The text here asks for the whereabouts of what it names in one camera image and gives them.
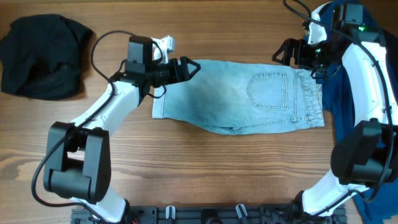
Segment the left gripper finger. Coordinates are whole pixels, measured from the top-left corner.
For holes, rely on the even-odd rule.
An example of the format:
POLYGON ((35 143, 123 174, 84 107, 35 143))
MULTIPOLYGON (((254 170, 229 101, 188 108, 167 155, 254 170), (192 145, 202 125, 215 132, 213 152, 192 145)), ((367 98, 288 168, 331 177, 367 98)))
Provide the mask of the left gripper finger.
POLYGON ((180 83, 180 82, 189 81, 196 75, 196 73, 197 73, 196 70, 194 70, 191 73, 186 72, 186 71, 182 71, 182 70, 176 70, 175 71, 174 83, 180 83))
POLYGON ((183 73, 197 73, 201 69, 201 65, 199 63, 196 63, 195 61, 191 60, 190 58, 188 58, 186 56, 180 57, 180 66, 181 66, 181 70, 183 73), (188 67, 189 65, 192 65, 195 67, 195 69, 192 72, 189 71, 189 67, 188 67))

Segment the light blue denim shorts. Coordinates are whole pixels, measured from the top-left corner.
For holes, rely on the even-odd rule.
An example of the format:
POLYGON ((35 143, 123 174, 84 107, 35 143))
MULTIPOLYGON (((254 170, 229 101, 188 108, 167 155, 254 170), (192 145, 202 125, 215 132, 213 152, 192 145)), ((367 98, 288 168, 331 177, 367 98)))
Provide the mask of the light blue denim shorts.
POLYGON ((189 81, 156 88, 154 119, 216 134, 275 134, 324 125, 322 86, 304 69, 199 60, 189 81))

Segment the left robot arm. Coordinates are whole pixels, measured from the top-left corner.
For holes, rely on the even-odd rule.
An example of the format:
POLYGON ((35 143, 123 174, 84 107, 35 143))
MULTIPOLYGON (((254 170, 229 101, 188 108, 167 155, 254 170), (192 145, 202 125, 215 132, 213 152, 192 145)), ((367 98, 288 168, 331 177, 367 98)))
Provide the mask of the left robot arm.
POLYGON ((107 79, 103 95, 73 121, 50 127, 46 156, 37 168, 44 171, 44 189, 67 199, 66 207, 85 208, 93 223, 132 223, 129 202, 110 187, 109 140, 151 88, 188 81, 200 71, 187 57, 168 58, 174 44, 169 35, 130 36, 127 57, 107 79))

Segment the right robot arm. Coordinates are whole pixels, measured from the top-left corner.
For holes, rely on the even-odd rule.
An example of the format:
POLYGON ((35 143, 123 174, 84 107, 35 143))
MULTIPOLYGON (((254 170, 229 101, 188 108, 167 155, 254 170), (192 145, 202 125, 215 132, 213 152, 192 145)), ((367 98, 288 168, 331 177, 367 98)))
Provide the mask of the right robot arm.
POLYGON ((331 168, 283 212, 292 223, 336 220, 335 210, 367 190, 378 193, 397 178, 397 87, 389 74, 388 33, 367 22, 363 4, 330 1, 301 13, 304 39, 287 39, 273 55, 282 65, 327 80, 344 70, 353 101, 353 129, 332 150, 331 168))

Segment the black garment at right edge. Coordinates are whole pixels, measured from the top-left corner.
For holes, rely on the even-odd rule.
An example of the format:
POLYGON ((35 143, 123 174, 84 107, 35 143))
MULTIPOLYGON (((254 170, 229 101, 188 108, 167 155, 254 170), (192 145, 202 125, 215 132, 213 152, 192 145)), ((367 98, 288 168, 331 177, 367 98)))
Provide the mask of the black garment at right edge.
POLYGON ((398 39, 387 30, 383 30, 386 40, 387 62, 389 64, 389 73, 391 78, 397 82, 397 48, 398 39))

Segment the black crumpled garment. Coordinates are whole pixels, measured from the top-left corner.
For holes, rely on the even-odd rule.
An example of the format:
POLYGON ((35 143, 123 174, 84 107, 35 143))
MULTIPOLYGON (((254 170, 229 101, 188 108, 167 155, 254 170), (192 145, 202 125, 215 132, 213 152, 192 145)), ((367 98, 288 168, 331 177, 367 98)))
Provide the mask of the black crumpled garment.
POLYGON ((58 14, 20 17, 1 39, 1 91, 64 100, 81 91, 82 57, 93 31, 58 14))

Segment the dark blue t-shirt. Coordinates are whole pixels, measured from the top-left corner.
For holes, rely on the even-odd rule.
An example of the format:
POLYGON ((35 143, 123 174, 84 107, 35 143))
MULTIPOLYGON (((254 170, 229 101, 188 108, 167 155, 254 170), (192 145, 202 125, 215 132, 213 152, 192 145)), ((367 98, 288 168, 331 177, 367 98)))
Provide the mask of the dark blue t-shirt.
MULTIPOLYGON (((334 69, 341 64, 340 60, 351 42, 343 39, 338 43, 339 35, 331 30, 326 30, 327 42, 336 44, 331 52, 336 54, 337 62, 333 62, 328 69, 332 75, 334 69)), ((332 78, 319 81, 323 87, 322 104, 324 109, 333 115, 335 126, 335 138, 342 141, 354 128, 354 101, 351 92, 348 73, 345 68, 340 68, 332 78)), ((397 96, 397 82, 392 80, 394 96, 397 96)), ((383 185, 376 195, 376 198, 369 203, 362 200, 360 196, 353 197, 356 208, 364 223, 384 224, 384 221, 397 215, 397 181, 383 185)))

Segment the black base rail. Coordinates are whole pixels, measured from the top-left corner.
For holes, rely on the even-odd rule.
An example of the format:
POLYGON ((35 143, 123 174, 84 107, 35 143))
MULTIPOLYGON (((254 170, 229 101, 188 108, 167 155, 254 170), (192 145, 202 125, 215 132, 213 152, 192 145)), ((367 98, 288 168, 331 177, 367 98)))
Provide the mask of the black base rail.
MULTIPOLYGON (((271 204, 262 206, 245 206, 243 204, 234 207, 183 207, 168 206, 159 208, 155 206, 130 207, 127 221, 122 223, 301 223, 301 220, 288 220, 285 211, 287 204, 271 204)), ((73 209, 70 223, 106 223, 92 215, 86 209, 73 209)), ((331 216, 311 218, 303 223, 329 223, 347 224, 345 205, 340 205, 331 216)))

